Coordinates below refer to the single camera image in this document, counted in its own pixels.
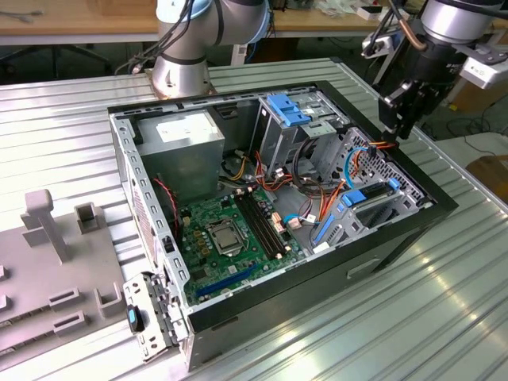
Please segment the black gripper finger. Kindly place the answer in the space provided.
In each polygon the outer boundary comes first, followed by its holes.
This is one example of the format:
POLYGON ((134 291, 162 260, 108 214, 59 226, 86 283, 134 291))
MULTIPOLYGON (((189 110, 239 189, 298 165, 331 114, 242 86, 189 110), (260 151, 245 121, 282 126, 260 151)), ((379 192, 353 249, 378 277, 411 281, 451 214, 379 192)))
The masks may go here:
POLYGON ((386 133, 408 133, 413 127, 410 114, 413 93, 414 82, 406 80, 392 93, 379 96, 379 120, 386 133))
POLYGON ((398 136, 401 139, 409 137, 411 129, 423 115, 426 92, 424 85, 413 85, 401 97, 398 111, 400 115, 398 136))

